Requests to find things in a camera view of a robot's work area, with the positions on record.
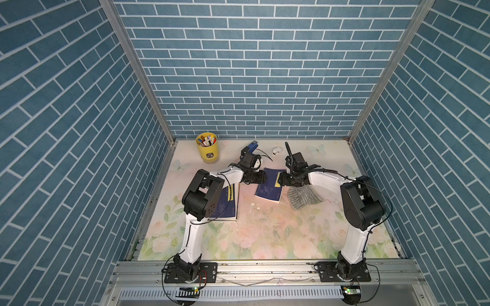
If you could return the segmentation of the blue book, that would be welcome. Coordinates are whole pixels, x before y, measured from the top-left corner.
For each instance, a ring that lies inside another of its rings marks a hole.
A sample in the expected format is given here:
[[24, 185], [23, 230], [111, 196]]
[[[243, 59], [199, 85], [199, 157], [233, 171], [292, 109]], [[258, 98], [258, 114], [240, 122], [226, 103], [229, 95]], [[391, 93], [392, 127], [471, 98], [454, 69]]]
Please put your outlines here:
[[283, 191], [283, 186], [278, 182], [278, 179], [280, 173], [285, 171], [286, 169], [264, 168], [264, 176], [266, 180], [263, 184], [260, 184], [257, 187], [255, 196], [264, 200], [279, 203]]
[[232, 184], [224, 187], [219, 198], [218, 207], [210, 219], [223, 222], [236, 222], [239, 204], [239, 186]]

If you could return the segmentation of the grey wiping cloth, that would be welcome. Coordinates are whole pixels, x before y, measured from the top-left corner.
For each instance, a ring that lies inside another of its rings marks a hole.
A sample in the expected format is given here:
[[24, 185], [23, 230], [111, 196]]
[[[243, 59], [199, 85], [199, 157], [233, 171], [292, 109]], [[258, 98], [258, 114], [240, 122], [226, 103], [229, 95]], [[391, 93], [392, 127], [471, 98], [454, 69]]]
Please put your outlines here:
[[287, 198], [294, 210], [301, 210], [308, 205], [317, 205], [324, 201], [310, 185], [291, 187]]

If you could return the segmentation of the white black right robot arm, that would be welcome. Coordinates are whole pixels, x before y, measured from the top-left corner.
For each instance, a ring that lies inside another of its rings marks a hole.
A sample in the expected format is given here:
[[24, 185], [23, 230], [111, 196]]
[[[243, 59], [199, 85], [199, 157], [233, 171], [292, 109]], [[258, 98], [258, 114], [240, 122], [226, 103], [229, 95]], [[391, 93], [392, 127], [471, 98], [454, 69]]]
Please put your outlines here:
[[282, 186], [322, 187], [341, 196], [345, 219], [349, 227], [346, 241], [338, 254], [338, 270], [359, 269], [365, 262], [365, 249], [372, 229], [382, 223], [385, 207], [380, 200], [381, 191], [371, 178], [348, 178], [336, 170], [309, 165], [301, 153], [288, 152], [285, 158], [286, 172], [279, 175]]

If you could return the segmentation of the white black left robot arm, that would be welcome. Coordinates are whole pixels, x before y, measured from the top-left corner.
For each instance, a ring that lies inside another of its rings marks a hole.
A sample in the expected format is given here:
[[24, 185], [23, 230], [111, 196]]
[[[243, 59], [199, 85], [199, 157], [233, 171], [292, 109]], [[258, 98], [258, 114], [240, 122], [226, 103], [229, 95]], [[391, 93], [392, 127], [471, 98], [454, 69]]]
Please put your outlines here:
[[186, 214], [185, 239], [181, 250], [173, 257], [180, 269], [192, 269], [199, 266], [202, 257], [202, 237], [205, 225], [222, 217], [213, 214], [219, 209], [223, 191], [227, 192], [223, 211], [237, 205], [239, 185], [261, 184], [265, 182], [264, 172], [260, 169], [262, 157], [242, 150], [240, 160], [217, 172], [199, 169], [182, 197]]

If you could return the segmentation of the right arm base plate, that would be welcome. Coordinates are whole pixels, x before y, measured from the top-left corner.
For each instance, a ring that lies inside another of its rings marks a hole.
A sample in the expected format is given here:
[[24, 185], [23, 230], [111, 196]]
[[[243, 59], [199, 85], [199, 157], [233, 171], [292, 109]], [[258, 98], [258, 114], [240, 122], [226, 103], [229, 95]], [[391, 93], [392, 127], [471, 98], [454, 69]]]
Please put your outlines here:
[[371, 275], [365, 262], [351, 265], [334, 261], [319, 261], [313, 265], [322, 283], [356, 283], [371, 282]]

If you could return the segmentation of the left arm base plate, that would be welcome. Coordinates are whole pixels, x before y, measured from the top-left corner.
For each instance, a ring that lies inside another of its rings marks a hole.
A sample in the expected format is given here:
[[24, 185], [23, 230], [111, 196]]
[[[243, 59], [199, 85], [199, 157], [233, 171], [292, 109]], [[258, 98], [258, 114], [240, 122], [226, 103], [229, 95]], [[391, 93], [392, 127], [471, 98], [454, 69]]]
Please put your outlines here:
[[213, 284], [217, 279], [218, 263], [201, 262], [199, 266], [193, 266], [190, 273], [177, 268], [175, 263], [170, 263], [165, 266], [162, 272], [165, 284]]

